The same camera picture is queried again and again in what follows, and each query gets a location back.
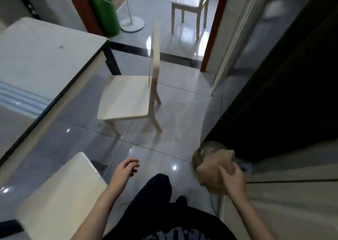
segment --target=black pants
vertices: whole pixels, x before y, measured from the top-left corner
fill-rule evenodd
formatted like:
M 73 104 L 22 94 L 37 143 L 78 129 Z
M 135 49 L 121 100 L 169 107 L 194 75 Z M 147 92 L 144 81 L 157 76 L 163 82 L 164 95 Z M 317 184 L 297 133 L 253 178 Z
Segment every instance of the black pants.
M 177 227 L 197 229 L 211 239 L 236 239 L 217 217 L 179 203 L 170 203 L 171 192 L 167 175 L 157 174 L 151 178 L 104 240 L 142 239 Z

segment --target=towel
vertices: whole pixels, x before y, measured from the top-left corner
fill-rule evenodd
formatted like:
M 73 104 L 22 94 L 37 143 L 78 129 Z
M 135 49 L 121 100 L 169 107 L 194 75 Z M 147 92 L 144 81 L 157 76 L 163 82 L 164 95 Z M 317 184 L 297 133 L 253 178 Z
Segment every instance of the towel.
M 229 174 L 234 173 L 234 150 L 221 149 L 209 156 L 197 167 L 197 180 L 205 186 L 211 194 L 226 195 L 222 176 L 218 170 L 221 165 Z

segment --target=forearm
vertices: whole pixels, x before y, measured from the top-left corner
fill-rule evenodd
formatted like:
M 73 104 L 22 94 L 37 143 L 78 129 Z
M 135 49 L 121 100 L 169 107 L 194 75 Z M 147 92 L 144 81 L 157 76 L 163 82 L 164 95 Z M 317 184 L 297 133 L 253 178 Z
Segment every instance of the forearm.
M 248 199 L 233 201 L 252 240 L 274 240 L 274 237 Z
M 106 188 L 71 240 L 101 240 L 117 197 L 109 187 Z

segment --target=glossy floor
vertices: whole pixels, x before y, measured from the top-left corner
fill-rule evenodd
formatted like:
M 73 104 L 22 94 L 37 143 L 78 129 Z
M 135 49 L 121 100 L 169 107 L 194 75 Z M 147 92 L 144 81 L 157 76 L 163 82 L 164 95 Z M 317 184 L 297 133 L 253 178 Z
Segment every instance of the glossy floor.
M 210 0 L 206 28 L 203 28 L 204 9 L 200 22 L 200 40 L 196 42 L 196 13 L 185 12 L 184 23 L 181 22 L 181 11 L 175 10 L 175 30 L 171 34 L 171 3 L 170 0 L 130 0 L 133 16 L 141 17 L 145 21 L 142 30 L 135 33 L 120 31 L 111 40 L 140 48 L 151 46 L 153 21 L 160 24 L 160 49 L 163 53 L 173 54 L 189 59 L 202 60 L 209 39 L 218 0 Z M 123 5 L 118 11 L 119 20 L 128 17 L 127 6 Z
M 123 75 L 147 75 L 149 58 L 113 51 Z M 218 95 L 210 96 L 213 75 L 173 63 L 162 62 L 156 118 L 163 129 L 157 134 L 148 119 L 117 121 L 122 133 L 96 118 L 102 89 L 109 75 L 102 67 L 86 87 L 62 111 L 0 192 L 0 221 L 13 219 L 15 208 L 69 161 L 77 152 L 106 165 L 98 168 L 109 182 L 116 165 L 126 157 L 137 157 L 140 168 L 114 205 L 109 223 L 114 225 L 146 182 L 158 173 L 167 174 L 172 201 L 185 195 L 188 205 L 215 214 L 210 194 L 201 187 L 191 168 L 191 156 L 221 115 Z M 217 198 L 213 197 L 217 207 Z M 25 233 L 10 239 L 24 239 Z

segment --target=green gas cylinder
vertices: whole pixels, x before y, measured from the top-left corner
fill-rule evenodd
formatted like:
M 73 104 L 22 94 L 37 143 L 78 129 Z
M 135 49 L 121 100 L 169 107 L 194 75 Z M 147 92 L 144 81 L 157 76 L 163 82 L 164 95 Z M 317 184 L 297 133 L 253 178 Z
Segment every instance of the green gas cylinder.
M 112 0 L 89 0 L 96 18 L 106 36 L 116 36 L 120 32 L 120 24 Z

